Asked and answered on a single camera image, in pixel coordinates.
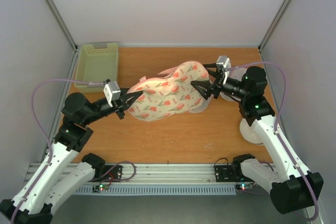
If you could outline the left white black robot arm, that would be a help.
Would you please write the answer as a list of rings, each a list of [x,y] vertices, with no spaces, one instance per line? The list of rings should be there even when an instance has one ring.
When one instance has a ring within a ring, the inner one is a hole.
[[[89,124],[113,113],[123,119],[125,111],[143,94],[129,93],[116,83],[106,84],[103,92],[105,97],[95,102],[79,92],[68,95],[62,125],[48,145],[44,161],[13,199],[1,202],[1,213],[10,223],[51,223],[56,211],[79,187],[105,177],[104,159],[90,153],[69,175],[59,178],[91,138]]]

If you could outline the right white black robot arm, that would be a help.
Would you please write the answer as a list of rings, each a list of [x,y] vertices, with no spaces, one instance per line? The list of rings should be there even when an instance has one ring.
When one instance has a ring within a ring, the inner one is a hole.
[[[248,126],[257,134],[269,153],[276,171],[261,164],[253,155],[236,156],[232,161],[232,175],[237,180],[248,178],[262,187],[271,198],[277,211],[287,214],[314,207],[312,219],[319,214],[318,198],[323,186],[320,173],[313,173],[295,153],[279,126],[279,113],[264,96],[268,84],[263,68],[248,64],[240,80],[229,77],[231,68],[223,63],[204,66],[215,78],[209,81],[192,81],[192,86],[208,99],[222,92],[239,99],[239,111]]]

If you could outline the floral bra laundry bag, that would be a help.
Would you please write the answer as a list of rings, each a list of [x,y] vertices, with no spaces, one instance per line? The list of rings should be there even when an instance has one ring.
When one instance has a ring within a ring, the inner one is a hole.
[[[175,114],[189,112],[205,100],[191,82],[207,81],[209,74],[197,61],[187,61],[177,67],[164,70],[154,78],[142,77],[129,89],[143,91],[128,112],[135,118],[152,122]]]

